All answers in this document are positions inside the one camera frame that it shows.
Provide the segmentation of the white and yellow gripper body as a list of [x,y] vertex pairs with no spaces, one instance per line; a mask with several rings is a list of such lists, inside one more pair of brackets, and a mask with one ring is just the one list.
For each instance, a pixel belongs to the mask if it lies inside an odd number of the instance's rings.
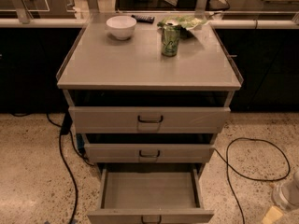
[[299,169],[291,181],[277,184],[272,191],[273,205],[263,216],[262,224],[274,224],[285,213],[299,208]]

